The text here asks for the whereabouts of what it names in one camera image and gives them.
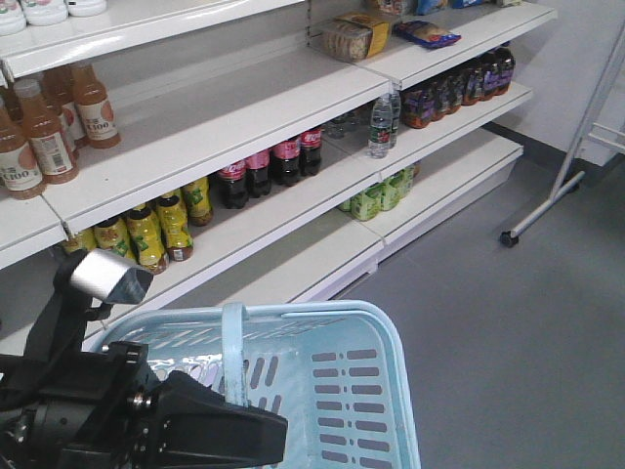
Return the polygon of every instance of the blue package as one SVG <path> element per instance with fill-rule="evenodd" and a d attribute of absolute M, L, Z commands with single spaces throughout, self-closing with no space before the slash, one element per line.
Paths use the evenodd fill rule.
<path fill-rule="evenodd" d="M 429 15 L 430 13 L 437 12 L 443 8 L 447 8 L 447 0 L 417 1 L 417 15 Z"/>

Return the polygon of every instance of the light blue basket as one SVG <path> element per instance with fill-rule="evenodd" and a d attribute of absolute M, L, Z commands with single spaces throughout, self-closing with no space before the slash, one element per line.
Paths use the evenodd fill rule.
<path fill-rule="evenodd" d="M 161 379 L 183 370 L 233 404 L 286 417 L 281 469 L 420 468 L 401 342 L 369 303 L 146 312 L 94 350 L 116 340 L 147 343 Z"/>

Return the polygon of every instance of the metal stand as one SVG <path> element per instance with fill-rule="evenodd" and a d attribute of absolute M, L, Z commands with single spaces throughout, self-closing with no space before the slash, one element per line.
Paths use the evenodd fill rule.
<path fill-rule="evenodd" d="M 538 220 L 547 210 L 553 207 L 561 198 L 563 198 L 563 196 L 565 196 L 569 192 L 575 191 L 578 188 L 579 182 L 585 175 L 583 171 L 578 172 L 566 182 L 564 182 L 564 179 L 568 174 L 573 159 L 578 157 L 584 140 L 598 143 L 600 145 L 608 147 L 609 149 L 613 149 L 616 152 L 625 151 L 625 145 L 616 142 L 619 139 L 621 140 L 621 142 L 623 142 L 623 140 L 625 140 L 625 133 L 618 130 L 610 129 L 609 127 L 601 125 L 597 122 L 597 118 L 599 117 L 604 107 L 609 91 L 616 81 L 621 67 L 623 66 L 624 60 L 625 23 L 623 23 L 623 25 L 621 26 L 621 30 L 619 32 L 616 43 L 614 44 L 607 64 L 605 65 L 604 71 L 602 72 L 599 85 L 595 89 L 593 97 L 588 104 L 586 111 L 584 112 L 584 116 L 579 124 L 579 127 L 577 128 L 575 137 L 568 150 L 568 153 L 566 154 L 566 158 L 562 163 L 562 167 L 560 168 L 560 172 L 556 177 L 556 181 L 554 182 L 554 185 L 551 189 L 549 198 L 547 198 L 547 200 L 540 204 L 533 212 L 525 217 L 525 219 L 522 220 L 514 228 L 512 228 L 508 232 L 501 233 L 501 235 L 499 236 L 499 240 L 503 245 L 507 247 L 513 247 L 517 245 L 519 243 L 519 236 L 521 235 L 521 233 L 527 230 L 531 226 L 531 224 Z M 609 137 L 601 136 L 599 135 L 599 133 L 609 135 Z"/>

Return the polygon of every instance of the white container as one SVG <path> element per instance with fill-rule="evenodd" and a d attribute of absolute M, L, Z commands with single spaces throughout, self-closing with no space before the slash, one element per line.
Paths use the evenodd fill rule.
<path fill-rule="evenodd" d="M 18 0 L 0 0 L 0 36 L 20 32 L 26 27 L 26 18 Z"/>
<path fill-rule="evenodd" d="M 92 17 L 106 11 L 106 0 L 65 0 L 73 17 Z"/>
<path fill-rule="evenodd" d="M 67 7 L 63 0 L 21 0 L 26 20 L 33 26 L 47 26 L 64 21 Z"/>

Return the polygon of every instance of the caster wheel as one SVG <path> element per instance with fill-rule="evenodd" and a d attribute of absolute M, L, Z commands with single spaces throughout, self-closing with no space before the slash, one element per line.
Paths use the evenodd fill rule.
<path fill-rule="evenodd" d="M 499 242 L 501 242 L 506 247 L 514 247 L 519 244 L 519 237 L 512 237 L 510 232 L 503 232 L 499 236 Z"/>

